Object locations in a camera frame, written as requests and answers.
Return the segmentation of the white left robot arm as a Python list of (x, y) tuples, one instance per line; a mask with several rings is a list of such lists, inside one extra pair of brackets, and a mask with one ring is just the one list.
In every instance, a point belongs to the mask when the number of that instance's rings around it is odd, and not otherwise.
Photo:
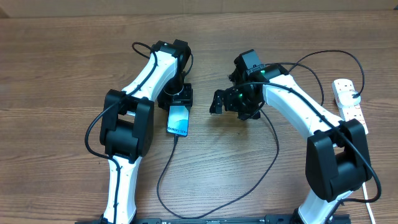
[(108, 203), (97, 223), (133, 223), (136, 217), (138, 171), (152, 144), (155, 106), (169, 112), (167, 132), (176, 138), (188, 132), (193, 89), (184, 82), (184, 68), (193, 62), (192, 51), (178, 39), (158, 41), (149, 51), (141, 73), (121, 91), (107, 92), (103, 111), (88, 127), (101, 122), (101, 157), (109, 162)]

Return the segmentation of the blue Galaxy smartphone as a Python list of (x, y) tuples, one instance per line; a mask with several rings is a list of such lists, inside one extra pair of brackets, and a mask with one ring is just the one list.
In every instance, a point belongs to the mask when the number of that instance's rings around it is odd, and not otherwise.
[(170, 106), (167, 132), (178, 136), (188, 135), (189, 110), (185, 106)]

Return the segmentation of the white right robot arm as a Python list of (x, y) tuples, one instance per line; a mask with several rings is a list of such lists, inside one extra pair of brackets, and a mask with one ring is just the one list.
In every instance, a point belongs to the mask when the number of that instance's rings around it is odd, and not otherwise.
[(291, 215), (267, 215), (266, 223), (350, 223), (336, 215), (346, 202), (373, 203), (381, 196), (371, 166), (361, 118), (340, 118), (307, 95), (283, 63), (262, 63), (254, 50), (234, 60), (233, 86), (216, 90), (211, 114), (233, 111), (241, 120), (258, 119), (262, 106), (277, 109), (307, 142), (305, 175), (310, 191)]

